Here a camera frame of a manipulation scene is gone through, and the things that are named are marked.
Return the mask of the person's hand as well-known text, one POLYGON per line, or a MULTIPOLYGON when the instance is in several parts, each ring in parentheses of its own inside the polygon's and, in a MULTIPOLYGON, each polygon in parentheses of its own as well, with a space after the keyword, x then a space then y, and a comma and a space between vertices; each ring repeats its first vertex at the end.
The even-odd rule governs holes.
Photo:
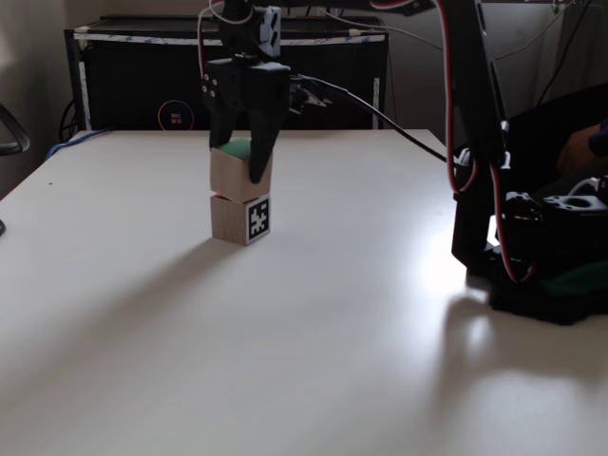
POLYGON ((600 132, 596 124, 574 132, 563 146, 558 158, 556 169, 561 175, 573 174, 596 158, 589 147, 589 140, 600 132))

